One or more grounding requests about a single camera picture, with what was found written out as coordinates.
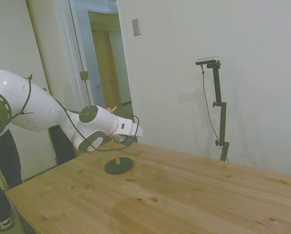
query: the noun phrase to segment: person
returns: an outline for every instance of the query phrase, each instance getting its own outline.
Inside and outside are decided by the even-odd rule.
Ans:
[[[22,184],[19,153],[9,129],[4,130],[0,136],[0,170],[9,189]],[[10,213],[10,202],[0,187],[0,231],[7,231],[13,227]]]

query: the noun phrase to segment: black metal stand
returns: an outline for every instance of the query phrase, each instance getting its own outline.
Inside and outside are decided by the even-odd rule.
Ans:
[[[220,106],[220,132],[219,132],[219,141],[216,140],[216,145],[221,145],[223,147],[222,154],[220,156],[221,161],[226,161],[229,142],[225,142],[225,132],[226,132],[226,110],[227,110],[227,103],[222,102],[222,96],[220,91],[220,81],[219,81],[219,69],[220,69],[220,61],[215,63],[210,63],[207,65],[207,68],[213,69],[214,75],[214,86],[215,86],[215,96],[216,101],[213,103],[213,107]]]

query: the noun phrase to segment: light switch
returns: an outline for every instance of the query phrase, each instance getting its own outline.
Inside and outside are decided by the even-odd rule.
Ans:
[[[139,19],[134,19],[132,21],[132,28],[134,30],[135,37],[141,35]]]

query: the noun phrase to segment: wood grain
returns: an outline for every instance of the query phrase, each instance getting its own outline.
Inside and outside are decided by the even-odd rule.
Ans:
[[[138,143],[82,155],[7,192],[40,234],[291,234],[291,176]]]

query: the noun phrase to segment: shoe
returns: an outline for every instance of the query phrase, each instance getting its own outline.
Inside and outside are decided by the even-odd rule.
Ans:
[[[0,222],[0,232],[7,231],[13,227],[14,223],[11,218],[7,218],[6,220]]]

